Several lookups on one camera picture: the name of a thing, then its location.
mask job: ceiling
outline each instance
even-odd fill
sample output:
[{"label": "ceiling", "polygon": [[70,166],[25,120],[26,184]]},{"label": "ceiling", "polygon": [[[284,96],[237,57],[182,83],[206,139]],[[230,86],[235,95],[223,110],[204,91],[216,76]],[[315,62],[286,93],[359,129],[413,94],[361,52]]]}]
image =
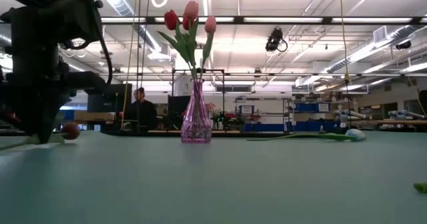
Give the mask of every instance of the ceiling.
[{"label": "ceiling", "polygon": [[[104,8],[100,10],[102,17],[117,16],[117,12],[109,5],[107,0],[102,0]],[[141,16],[163,16],[170,9],[182,15],[186,3],[190,0],[167,0],[160,8],[154,7],[150,0],[141,0]],[[207,0],[207,7],[203,0],[194,0],[199,3],[200,15],[215,16],[340,16],[340,0]],[[137,7],[135,0],[128,0],[131,7]],[[14,0],[0,0],[0,13],[10,7],[19,7]],[[374,16],[374,17],[399,17],[399,16],[424,16],[427,0],[343,0],[343,13],[347,16]],[[225,69],[228,72],[253,72],[261,69],[263,72],[315,72],[316,63],[329,63],[344,54],[344,42],[341,26],[321,25],[282,25],[284,35],[288,32],[289,49],[281,55],[266,53],[264,47],[267,37],[275,25],[218,25],[213,40],[213,63],[211,68]],[[372,32],[379,26],[346,26],[347,49],[355,48],[371,40]],[[163,31],[171,34],[163,25],[149,25],[147,30],[159,43],[165,41],[157,34]],[[420,48],[425,44],[426,38],[420,33],[414,40],[413,48]],[[203,26],[197,32],[197,42],[204,43],[206,34]],[[141,48],[137,48],[137,34],[130,25],[106,25],[105,41],[110,52],[113,53],[114,67],[119,67],[126,73],[130,61],[130,72],[144,73],[170,72],[173,61],[156,61],[147,56],[150,51],[143,48],[143,40],[139,40]],[[101,58],[101,46],[92,43],[86,50],[77,53],[66,52],[74,65],[81,69],[96,70],[107,73],[106,65],[100,65],[105,60]],[[381,64],[390,60],[390,49],[385,49],[362,62],[369,62],[370,66]],[[117,77],[121,81],[126,76]],[[144,76],[144,80],[159,81],[168,79],[154,75]],[[277,80],[295,80],[295,77],[278,77]]]}]

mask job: ball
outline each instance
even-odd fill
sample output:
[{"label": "ball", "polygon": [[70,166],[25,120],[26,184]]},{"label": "ball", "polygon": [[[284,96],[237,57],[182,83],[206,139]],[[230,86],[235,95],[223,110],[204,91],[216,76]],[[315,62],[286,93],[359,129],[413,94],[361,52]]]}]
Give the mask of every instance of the ball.
[{"label": "ball", "polygon": [[366,138],[365,133],[358,129],[349,129],[346,132],[347,136],[356,137],[356,141],[361,141]]},{"label": "ball", "polygon": [[74,140],[80,135],[79,125],[75,123],[67,123],[61,128],[62,137],[66,140]]}]

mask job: desk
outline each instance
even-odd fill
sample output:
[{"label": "desk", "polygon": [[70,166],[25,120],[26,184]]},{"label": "desk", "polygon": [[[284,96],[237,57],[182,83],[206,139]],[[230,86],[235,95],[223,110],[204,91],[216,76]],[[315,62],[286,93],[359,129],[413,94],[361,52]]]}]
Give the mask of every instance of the desk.
[{"label": "desk", "polygon": [[[427,223],[427,134],[116,137],[0,153],[2,223]],[[12,141],[10,137],[0,141]]]}]

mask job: pink tulip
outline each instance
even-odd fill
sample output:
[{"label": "pink tulip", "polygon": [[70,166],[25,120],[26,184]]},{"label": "pink tulip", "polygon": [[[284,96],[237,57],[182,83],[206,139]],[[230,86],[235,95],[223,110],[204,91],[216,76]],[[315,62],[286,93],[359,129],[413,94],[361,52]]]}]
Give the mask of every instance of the pink tulip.
[{"label": "pink tulip", "polygon": [[199,17],[199,3],[197,1],[189,1],[184,10],[184,15],[192,20]]},{"label": "pink tulip", "polygon": [[206,33],[215,33],[216,31],[216,20],[214,16],[207,18],[205,23],[205,32]]}]

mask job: brown ball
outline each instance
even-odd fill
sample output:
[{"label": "brown ball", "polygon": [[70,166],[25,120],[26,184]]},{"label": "brown ball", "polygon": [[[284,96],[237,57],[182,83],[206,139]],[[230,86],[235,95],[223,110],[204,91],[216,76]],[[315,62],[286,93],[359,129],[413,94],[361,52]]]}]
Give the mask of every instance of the brown ball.
[{"label": "brown ball", "polygon": [[79,125],[75,123],[67,123],[61,128],[62,137],[66,140],[74,140],[80,135]]}]

